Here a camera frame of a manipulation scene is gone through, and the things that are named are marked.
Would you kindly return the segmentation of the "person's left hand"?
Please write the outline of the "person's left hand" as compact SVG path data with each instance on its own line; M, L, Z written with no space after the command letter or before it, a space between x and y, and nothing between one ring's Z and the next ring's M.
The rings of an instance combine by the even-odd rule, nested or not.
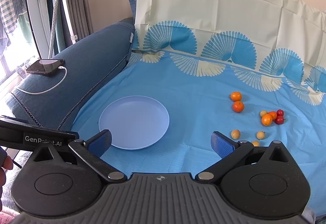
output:
M7 152L1 148L1 168L0 168L0 187L1 187L1 194L3 192L3 185L6 183L6 170L13 169L13 161L11 157L7 154Z

